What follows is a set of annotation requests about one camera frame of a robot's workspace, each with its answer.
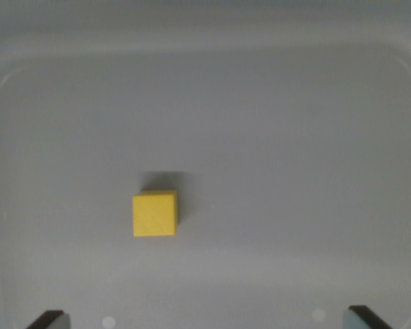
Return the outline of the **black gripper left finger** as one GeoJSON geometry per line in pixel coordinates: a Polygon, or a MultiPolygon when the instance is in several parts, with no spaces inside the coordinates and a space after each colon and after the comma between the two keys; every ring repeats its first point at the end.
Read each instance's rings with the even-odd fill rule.
{"type": "Polygon", "coordinates": [[[71,319],[63,310],[46,310],[27,329],[70,329],[71,319]]]}

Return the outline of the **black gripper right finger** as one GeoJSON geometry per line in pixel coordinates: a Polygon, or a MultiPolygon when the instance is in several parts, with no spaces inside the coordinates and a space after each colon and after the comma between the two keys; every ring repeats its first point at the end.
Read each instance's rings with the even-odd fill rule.
{"type": "Polygon", "coordinates": [[[392,329],[366,305],[349,306],[342,314],[343,329],[392,329]]]}

